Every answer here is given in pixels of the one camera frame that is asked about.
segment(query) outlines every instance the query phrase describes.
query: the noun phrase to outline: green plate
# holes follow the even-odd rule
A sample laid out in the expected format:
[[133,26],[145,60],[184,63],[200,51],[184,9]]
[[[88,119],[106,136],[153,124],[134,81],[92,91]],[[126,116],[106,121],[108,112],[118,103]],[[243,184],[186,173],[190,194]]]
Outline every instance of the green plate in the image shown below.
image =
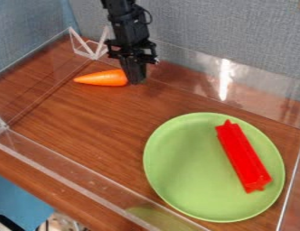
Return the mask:
[[[244,129],[264,162],[272,183],[247,194],[217,138],[227,119]],[[193,113],[169,120],[149,138],[144,168],[160,197],[186,215],[214,222],[245,220],[279,198],[285,170],[280,152],[263,132],[241,119]]]

